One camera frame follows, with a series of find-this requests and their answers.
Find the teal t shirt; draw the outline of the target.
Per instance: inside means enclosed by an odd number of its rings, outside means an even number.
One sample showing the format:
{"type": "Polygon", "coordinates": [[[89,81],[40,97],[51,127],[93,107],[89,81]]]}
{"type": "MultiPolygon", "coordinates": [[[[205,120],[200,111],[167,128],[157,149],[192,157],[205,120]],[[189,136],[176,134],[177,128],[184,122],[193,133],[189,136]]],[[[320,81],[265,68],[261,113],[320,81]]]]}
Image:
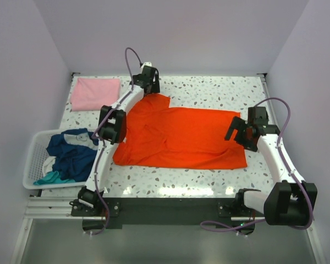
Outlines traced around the teal t shirt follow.
{"type": "Polygon", "coordinates": [[[58,171],[50,171],[43,178],[34,182],[34,185],[74,183],[73,179],[62,179],[58,171]]]}

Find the orange t shirt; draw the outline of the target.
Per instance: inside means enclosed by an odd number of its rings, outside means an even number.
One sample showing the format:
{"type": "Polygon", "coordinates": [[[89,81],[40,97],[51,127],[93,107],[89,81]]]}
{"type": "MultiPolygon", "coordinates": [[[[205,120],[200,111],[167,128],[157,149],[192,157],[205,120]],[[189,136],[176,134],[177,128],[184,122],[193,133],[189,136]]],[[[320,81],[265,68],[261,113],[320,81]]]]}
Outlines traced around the orange t shirt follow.
{"type": "Polygon", "coordinates": [[[127,114],[126,137],[113,162],[161,168],[245,168],[244,148],[224,139],[232,119],[239,116],[233,111],[171,107],[169,97],[148,95],[127,114]]]}

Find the navy blue t shirt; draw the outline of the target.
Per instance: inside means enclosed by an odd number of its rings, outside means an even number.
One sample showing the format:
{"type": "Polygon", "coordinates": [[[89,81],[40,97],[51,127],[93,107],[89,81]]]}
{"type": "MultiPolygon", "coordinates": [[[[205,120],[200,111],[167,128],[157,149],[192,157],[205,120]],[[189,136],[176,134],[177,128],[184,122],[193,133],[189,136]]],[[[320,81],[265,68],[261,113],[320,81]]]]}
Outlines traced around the navy blue t shirt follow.
{"type": "Polygon", "coordinates": [[[60,180],[84,182],[90,175],[98,150],[98,140],[86,128],[70,129],[51,136],[46,148],[55,158],[52,166],[60,180]]]}

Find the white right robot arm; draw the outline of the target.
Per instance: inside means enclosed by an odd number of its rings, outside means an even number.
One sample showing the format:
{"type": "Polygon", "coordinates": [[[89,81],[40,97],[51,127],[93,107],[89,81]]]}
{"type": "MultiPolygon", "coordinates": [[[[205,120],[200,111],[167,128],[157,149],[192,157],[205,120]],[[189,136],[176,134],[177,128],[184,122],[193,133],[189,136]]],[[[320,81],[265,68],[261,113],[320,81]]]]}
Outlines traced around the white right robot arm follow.
{"type": "Polygon", "coordinates": [[[247,120],[233,118],[225,135],[225,140],[234,139],[245,150],[261,153],[274,183],[269,194],[240,189],[234,210],[240,216],[247,216],[252,210],[259,212],[272,226],[307,228],[313,220],[316,185],[306,182],[296,170],[284,147],[282,133],[268,121],[265,107],[250,107],[247,120]]]}

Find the white plastic laundry basket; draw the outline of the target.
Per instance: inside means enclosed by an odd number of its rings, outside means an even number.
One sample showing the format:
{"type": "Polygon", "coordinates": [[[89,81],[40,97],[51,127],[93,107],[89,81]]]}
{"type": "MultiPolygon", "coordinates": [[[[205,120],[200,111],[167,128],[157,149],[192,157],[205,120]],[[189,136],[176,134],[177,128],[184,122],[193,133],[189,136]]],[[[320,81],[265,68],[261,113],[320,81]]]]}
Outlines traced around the white plastic laundry basket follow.
{"type": "Polygon", "coordinates": [[[86,181],[65,183],[65,184],[49,184],[49,185],[34,185],[34,182],[43,178],[42,165],[49,156],[47,146],[52,135],[59,134],[65,130],[46,130],[37,133],[29,147],[29,153],[24,168],[23,186],[26,189],[54,189],[82,186],[86,181]]]}

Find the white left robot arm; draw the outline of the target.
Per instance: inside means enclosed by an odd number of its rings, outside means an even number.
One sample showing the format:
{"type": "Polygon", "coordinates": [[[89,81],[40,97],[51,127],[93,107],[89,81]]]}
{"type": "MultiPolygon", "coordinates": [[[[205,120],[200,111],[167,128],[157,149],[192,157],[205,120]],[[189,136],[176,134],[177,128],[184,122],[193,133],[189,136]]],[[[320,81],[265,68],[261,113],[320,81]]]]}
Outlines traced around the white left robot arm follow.
{"type": "Polygon", "coordinates": [[[160,92],[158,69],[150,62],[144,63],[140,69],[140,74],[131,77],[130,85],[120,99],[100,110],[99,125],[93,133],[99,140],[96,158],[85,185],[78,193],[78,202],[91,216],[102,212],[106,173],[118,145],[125,139],[127,114],[145,96],[160,92]]]}

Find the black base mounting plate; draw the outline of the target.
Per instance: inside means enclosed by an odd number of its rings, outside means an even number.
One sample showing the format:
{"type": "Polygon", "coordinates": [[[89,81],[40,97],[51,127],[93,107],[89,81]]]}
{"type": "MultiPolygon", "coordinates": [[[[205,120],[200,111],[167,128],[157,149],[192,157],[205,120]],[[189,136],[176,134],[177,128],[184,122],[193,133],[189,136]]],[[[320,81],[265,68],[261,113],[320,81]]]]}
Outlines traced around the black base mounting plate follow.
{"type": "Polygon", "coordinates": [[[203,221],[216,221],[238,226],[263,214],[238,206],[234,198],[111,198],[106,197],[109,212],[101,202],[95,208],[71,201],[71,215],[81,217],[82,228],[98,230],[108,223],[109,229],[125,225],[198,226],[203,221]]]}

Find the white garment in basket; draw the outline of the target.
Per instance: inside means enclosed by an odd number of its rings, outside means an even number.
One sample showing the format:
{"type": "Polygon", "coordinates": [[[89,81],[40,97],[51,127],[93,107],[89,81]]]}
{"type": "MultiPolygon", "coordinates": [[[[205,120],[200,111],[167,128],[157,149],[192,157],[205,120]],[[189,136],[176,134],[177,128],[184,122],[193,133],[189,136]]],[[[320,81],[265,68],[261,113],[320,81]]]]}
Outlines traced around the white garment in basket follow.
{"type": "Polygon", "coordinates": [[[42,174],[45,176],[49,172],[53,171],[53,165],[56,162],[55,156],[48,156],[42,165],[42,174]]]}

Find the folded pink t shirt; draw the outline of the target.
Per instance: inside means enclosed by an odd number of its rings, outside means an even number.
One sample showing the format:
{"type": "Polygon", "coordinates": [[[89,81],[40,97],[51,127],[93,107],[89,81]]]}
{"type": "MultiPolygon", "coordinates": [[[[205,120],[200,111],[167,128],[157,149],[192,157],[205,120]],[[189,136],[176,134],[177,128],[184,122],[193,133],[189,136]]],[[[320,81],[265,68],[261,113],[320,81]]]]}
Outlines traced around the folded pink t shirt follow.
{"type": "Polygon", "coordinates": [[[119,79],[78,78],[71,93],[71,110],[97,111],[110,106],[119,99],[119,79]]]}

